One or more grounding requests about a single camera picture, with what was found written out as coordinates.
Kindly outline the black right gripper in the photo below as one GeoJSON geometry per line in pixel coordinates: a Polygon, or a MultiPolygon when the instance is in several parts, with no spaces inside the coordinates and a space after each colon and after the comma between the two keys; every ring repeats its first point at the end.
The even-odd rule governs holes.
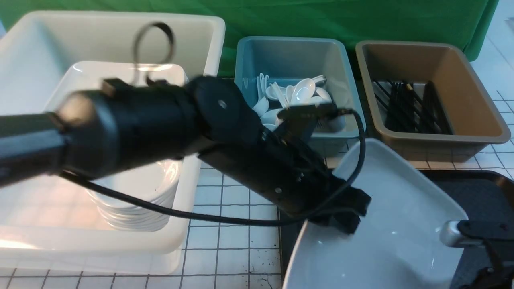
{"type": "Polygon", "coordinates": [[[483,247],[490,266],[477,271],[462,289],[512,289],[514,283],[513,230],[505,223],[487,221],[448,221],[439,240],[451,248],[483,247]]]}

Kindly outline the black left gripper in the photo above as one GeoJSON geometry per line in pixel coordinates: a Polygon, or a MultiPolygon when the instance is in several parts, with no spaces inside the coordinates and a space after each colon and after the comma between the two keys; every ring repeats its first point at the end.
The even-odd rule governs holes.
{"type": "MultiPolygon", "coordinates": [[[[312,149],[284,142],[266,128],[250,145],[217,143],[200,152],[199,158],[293,217],[308,214],[345,183],[312,149]]],[[[310,222],[353,235],[370,203],[371,196],[349,187],[310,222]]]]}

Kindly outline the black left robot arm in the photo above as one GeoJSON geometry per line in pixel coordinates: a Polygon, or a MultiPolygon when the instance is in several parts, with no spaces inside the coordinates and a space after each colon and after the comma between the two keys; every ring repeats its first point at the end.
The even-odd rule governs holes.
{"type": "Polygon", "coordinates": [[[233,225],[280,227],[301,221],[354,234],[371,196],[354,188],[365,160],[359,114],[335,104],[293,106],[265,128],[235,83],[200,76],[185,86],[147,79],[136,87],[106,79],[100,90],[70,94],[54,112],[1,117],[1,186],[58,175],[153,212],[233,225]],[[333,175],[307,144],[320,120],[353,115],[359,155],[347,179],[333,175]],[[286,220],[230,218],[165,208],[95,184],[161,160],[198,159],[275,204],[286,220]]]}

